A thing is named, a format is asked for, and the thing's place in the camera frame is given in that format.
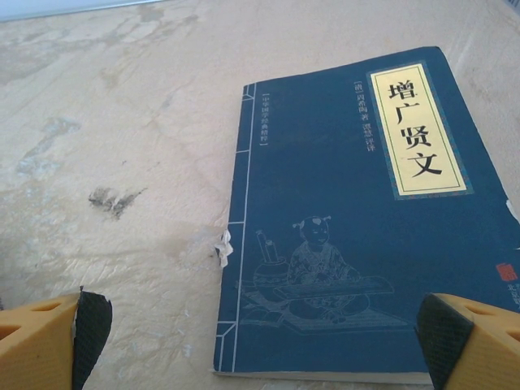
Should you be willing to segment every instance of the illustration of child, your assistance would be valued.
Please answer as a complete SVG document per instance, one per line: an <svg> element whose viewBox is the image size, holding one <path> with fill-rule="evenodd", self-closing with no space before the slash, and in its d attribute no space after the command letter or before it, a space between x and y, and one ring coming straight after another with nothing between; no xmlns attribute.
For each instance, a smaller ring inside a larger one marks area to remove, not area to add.
<svg viewBox="0 0 520 390"><path fill-rule="evenodd" d="M340 251L328 243L327 221L330 218L309 217L293 225L300 228L304 242L292 253L289 284L329 284L336 280L357 282L361 279L359 272L345 262ZM346 295L294 300L289 309L300 318L342 323L369 305L366 295Z"/></svg>

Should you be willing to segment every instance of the yellow plastic object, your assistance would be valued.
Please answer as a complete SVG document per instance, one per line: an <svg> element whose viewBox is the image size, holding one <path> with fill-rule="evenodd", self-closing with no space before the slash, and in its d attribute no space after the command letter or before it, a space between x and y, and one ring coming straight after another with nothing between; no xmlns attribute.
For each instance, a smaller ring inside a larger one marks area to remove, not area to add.
<svg viewBox="0 0 520 390"><path fill-rule="evenodd" d="M474 323L444 389L520 389L520 314L452 295L436 296Z"/></svg>
<svg viewBox="0 0 520 390"><path fill-rule="evenodd" d="M0 311L0 390L70 390L80 294Z"/></svg>

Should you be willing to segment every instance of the blue book cover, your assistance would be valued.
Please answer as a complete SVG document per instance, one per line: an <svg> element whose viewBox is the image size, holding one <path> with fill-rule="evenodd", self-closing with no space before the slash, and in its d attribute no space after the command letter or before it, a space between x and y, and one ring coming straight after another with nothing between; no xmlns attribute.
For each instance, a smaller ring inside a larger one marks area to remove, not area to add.
<svg viewBox="0 0 520 390"><path fill-rule="evenodd" d="M427 293L519 311L520 225L437 47L244 87L214 369L428 383Z"/></svg>

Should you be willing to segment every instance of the table surface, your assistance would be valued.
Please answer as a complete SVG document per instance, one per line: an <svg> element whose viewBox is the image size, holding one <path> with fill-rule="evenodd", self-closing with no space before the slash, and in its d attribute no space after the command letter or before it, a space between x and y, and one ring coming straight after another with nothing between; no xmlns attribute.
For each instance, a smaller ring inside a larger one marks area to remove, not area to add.
<svg viewBox="0 0 520 390"><path fill-rule="evenodd" d="M184 0L0 24L4 305L112 300L85 390L419 388L210 372L241 88L440 46L520 207L519 22L499 0Z"/></svg>

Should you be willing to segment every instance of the black rubber pad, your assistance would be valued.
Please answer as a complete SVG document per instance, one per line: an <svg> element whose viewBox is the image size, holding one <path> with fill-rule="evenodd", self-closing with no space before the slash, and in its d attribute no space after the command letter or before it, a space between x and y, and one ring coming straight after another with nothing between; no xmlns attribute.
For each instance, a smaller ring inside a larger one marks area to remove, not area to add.
<svg viewBox="0 0 520 390"><path fill-rule="evenodd" d="M85 385L105 347L112 326L112 304L103 295L81 289L76 313L72 390Z"/></svg>
<svg viewBox="0 0 520 390"><path fill-rule="evenodd" d="M415 331L435 390L442 390L448 382L473 326L434 294L422 301Z"/></svg>

